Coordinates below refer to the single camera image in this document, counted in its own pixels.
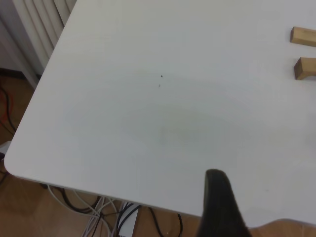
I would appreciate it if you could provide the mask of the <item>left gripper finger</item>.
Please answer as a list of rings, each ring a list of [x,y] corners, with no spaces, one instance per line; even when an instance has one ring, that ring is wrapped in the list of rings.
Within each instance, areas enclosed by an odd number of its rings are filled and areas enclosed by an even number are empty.
[[[205,173],[203,213],[197,237],[250,237],[230,181],[222,170]]]

